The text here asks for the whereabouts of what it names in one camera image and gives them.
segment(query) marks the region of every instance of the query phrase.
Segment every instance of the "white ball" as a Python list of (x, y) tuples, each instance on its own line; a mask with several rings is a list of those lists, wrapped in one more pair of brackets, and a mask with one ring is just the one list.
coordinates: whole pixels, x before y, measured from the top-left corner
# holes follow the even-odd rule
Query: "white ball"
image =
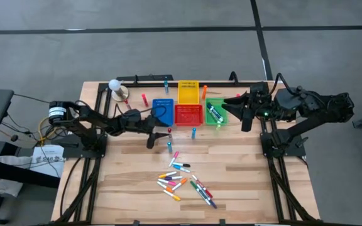
[(108, 83), (108, 87), (112, 91), (117, 91), (117, 90), (119, 90), (119, 88), (121, 88), (121, 82), (116, 79), (113, 79)]

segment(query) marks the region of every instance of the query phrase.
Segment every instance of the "red basket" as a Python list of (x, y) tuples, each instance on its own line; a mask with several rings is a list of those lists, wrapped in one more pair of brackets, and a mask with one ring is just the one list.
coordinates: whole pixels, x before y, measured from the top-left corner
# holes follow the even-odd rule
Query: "red basket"
[(204, 123), (201, 105), (177, 104), (175, 106), (175, 124), (177, 126), (199, 126)]

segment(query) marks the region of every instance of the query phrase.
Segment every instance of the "yellow basket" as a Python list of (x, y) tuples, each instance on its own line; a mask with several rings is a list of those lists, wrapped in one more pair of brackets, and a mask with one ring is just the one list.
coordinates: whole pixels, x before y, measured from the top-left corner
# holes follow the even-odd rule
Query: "yellow basket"
[(198, 81), (178, 81), (178, 104), (199, 104)]

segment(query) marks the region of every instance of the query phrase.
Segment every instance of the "green basket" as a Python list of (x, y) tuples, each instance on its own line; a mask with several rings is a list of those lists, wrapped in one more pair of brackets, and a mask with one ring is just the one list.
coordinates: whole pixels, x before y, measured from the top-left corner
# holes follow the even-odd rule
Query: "green basket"
[(227, 120), (227, 111), (224, 110), (221, 105), (224, 104), (224, 99), (223, 98), (206, 98), (205, 100), (205, 122), (207, 125), (210, 126), (216, 126), (217, 122), (214, 120), (214, 118), (211, 116), (211, 113), (209, 112), (209, 109), (206, 107), (207, 103), (211, 103), (213, 105), (213, 107), (215, 108), (215, 110), (217, 110), (217, 112), (223, 116), (223, 121), (220, 123), (220, 125), (225, 126), (228, 123)]

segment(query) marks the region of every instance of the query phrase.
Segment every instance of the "blue basket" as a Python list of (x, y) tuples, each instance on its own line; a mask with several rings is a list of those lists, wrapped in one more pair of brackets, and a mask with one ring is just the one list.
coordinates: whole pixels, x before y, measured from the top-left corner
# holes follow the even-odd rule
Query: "blue basket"
[(174, 100), (173, 99), (153, 99), (153, 115), (160, 116), (159, 120), (172, 126), (174, 124)]

